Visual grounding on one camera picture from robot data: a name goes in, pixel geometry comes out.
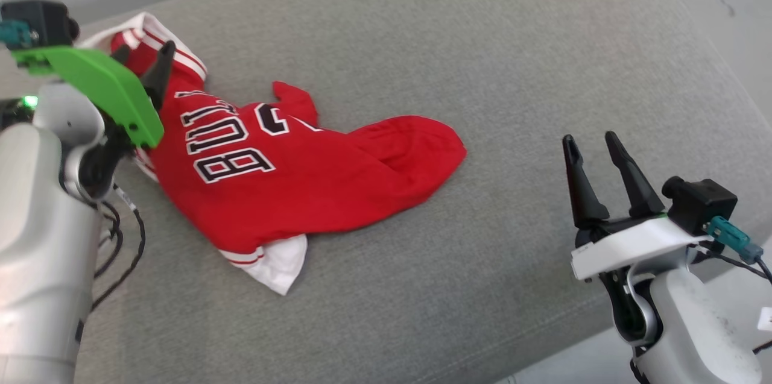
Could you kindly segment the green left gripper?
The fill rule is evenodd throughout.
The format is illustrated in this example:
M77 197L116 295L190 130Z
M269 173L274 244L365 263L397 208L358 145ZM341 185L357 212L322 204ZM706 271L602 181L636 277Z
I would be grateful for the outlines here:
M60 77L124 127L133 145L154 148L162 140L157 112L165 100L176 49L173 41L166 41L140 79L125 68L132 53L129 45L111 52L112 58L96 49L73 46L17 49L11 56L30 75Z

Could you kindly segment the red basketball jersey white sleeves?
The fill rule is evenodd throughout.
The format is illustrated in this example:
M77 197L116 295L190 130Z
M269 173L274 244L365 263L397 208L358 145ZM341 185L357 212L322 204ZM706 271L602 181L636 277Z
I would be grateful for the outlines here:
M79 47L127 47L125 65L143 76L168 42L176 54L163 138L138 148L135 164L229 263L278 294L300 275L309 234L353 231L420 205L466 158L450 126L422 116L322 128L311 95L282 81L273 102L210 95L203 61L146 11Z

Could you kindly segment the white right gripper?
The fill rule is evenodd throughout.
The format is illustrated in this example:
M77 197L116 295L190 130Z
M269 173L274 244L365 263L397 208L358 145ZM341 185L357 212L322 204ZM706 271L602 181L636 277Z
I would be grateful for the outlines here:
M665 206L639 165L630 156L614 131L604 135L610 159L618 168L628 195L631 219L642 219L663 213ZM570 134L562 139L571 209L578 238L585 244L571 253L571 268L577 280L630 268L634 273L660 274L684 268L693 256L692 246L711 241L702 233L693 236L667 216L629 224L609 233L609 210L596 197L583 169L583 156Z

